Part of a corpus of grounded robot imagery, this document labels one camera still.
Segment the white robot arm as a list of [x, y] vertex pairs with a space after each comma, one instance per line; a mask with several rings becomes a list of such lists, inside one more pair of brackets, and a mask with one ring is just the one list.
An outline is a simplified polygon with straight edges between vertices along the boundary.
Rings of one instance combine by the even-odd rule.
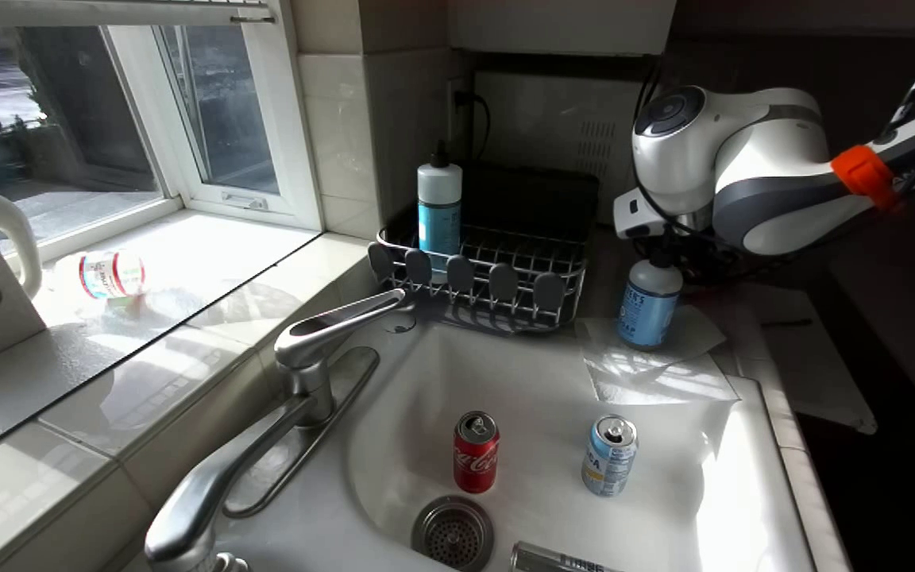
[[707, 235], [779, 256], [915, 190], [915, 80], [869, 144], [834, 151], [804, 90], [668, 90], [634, 125], [636, 188], [615, 200], [615, 227]]

